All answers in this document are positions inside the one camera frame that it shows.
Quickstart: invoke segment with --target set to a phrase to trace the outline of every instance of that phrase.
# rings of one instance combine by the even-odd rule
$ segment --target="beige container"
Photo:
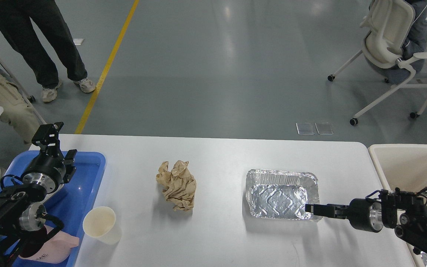
[[[384,189],[417,192],[427,186],[427,144],[374,144],[368,151]],[[424,267],[408,248],[415,265]]]

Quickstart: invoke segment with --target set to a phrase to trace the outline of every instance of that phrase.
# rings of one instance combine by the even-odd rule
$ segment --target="foil container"
[[[305,204],[319,204],[317,177],[310,172],[251,169],[246,176],[246,200],[252,216],[319,221]]]

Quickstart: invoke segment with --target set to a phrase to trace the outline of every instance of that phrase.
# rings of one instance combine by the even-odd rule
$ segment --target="crumpled paper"
[[[187,169],[189,162],[177,161],[172,170],[168,171],[169,162],[163,162],[159,167],[156,181],[164,186],[162,194],[166,201],[171,201],[174,211],[190,211],[193,208],[193,197],[197,183]]]

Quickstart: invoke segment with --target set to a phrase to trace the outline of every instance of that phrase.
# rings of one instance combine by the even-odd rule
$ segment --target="robotic arm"
[[[378,198],[370,197],[378,193]],[[397,211],[400,224],[397,222]],[[383,226],[393,228],[400,239],[414,246],[413,252],[427,253],[427,187],[421,191],[406,192],[377,190],[365,199],[353,199],[350,204],[306,204],[305,211],[329,218],[348,219],[358,230],[377,233]]]
[[[60,122],[39,127],[32,139],[32,144],[40,147],[39,155],[32,159],[21,178],[7,175],[22,184],[13,181],[14,185],[4,186],[4,179],[1,180],[0,267],[11,266],[24,247],[42,247],[64,228],[64,223],[47,214],[41,203],[46,194],[68,183],[76,171],[73,158],[77,151],[70,150],[64,157],[60,150],[58,133],[63,125]],[[56,225],[49,233],[44,228],[46,220]]]

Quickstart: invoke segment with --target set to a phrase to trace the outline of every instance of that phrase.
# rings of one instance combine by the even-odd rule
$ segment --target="white paper cup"
[[[108,245],[116,244],[122,237],[122,230],[116,222],[116,214],[109,207],[91,210],[83,219],[83,231]]]

